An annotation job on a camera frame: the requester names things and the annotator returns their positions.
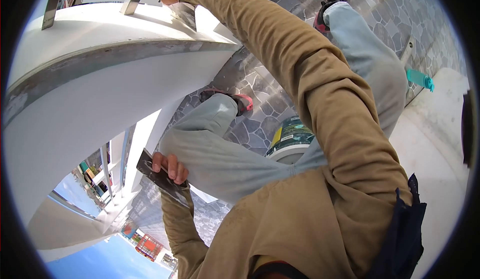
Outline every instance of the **sneaker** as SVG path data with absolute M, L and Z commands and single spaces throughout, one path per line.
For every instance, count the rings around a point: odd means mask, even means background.
M 245 112 L 252 111 L 254 102 L 252 101 L 252 98 L 247 96 L 247 95 L 233 95 L 233 94 L 228 94 L 224 91 L 218 90 L 216 88 L 208 88 L 200 93 L 200 102 L 205 102 L 207 101 L 210 97 L 212 97 L 214 94 L 223 94 L 226 96 L 231 97 L 236 103 L 238 107 L 237 111 L 237 116 L 240 116 L 244 114 Z
M 330 32 L 330 28 L 325 24 L 324 22 L 324 12 L 325 10 L 327 10 L 328 7 L 332 6 L 333 4 L 335 3 L 338 3 L 338 2 L 348 2 L 349 0 L 327 0 L 327 3 L 323 2 L 321 3 L 321 8 L 320 8 L 320 11 L 317 13 L 317 15 L 315 16 L 315 21 L 313 22 L 313 26 L 315 29 L 317 29 L 317 31 L 319 31 L 320 33 L 328 33 Z

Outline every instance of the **tan shirt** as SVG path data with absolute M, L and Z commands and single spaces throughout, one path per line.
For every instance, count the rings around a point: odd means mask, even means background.
M 365 275 L 407 176 L 378 124 L 368 84 L 327 38 L 268 0 L 181 0 L 204 6 L 263 63 L 317 137 L 327 166 L 240 199 L 208 248 L 190 210 L 162 195 L 179 278 L 246 278 L 253 257 L 283 260 L 309 278 Z

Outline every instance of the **tan sleeve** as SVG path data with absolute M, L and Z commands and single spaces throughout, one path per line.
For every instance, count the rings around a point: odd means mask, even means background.
M 356 275 L 364 275 L 390 224 L 395 189 L 411 204 L 369 85 L 326 37 L 269 0 L 181 1 L 211 11 L 291 97 L 327 157 L 321 171 L 333 187 L 345 250 Z
M 194 220 L 194 203 L 190 187 L 184 191 L 190 206 L 183 206 L 170 195 L 162 192 L 163 222 L 173 257 L 178 259 L 178 277 L 189 278 L 203 262 L 208 247 L 198 235 Z

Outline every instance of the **orange cage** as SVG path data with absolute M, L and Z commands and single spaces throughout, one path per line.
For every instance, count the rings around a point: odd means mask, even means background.
M 155 258 L 162 249 L 163 245 L 148 234 L 145 234 L 135 246 L 135 250 L 137 250 L 137 252 L 147 257 L 151 261 L 155 261 Z

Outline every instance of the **red sneaker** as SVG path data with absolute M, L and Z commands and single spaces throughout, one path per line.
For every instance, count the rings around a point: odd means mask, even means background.
M 317 31 L 320 33 L 328 33 L 330 32 L 330 28 L 325 24 L 324 22 L 324 12 L 327 10 L 328 7 L 332 6 L 333 4 L 337 2 L 347 2 L 349 0 L 327 0 L 327 3 L 323 2 L 321 3 L 321 8 L 320 11 L 315 15 L 315 21 L 313 22 L 313 26 Z

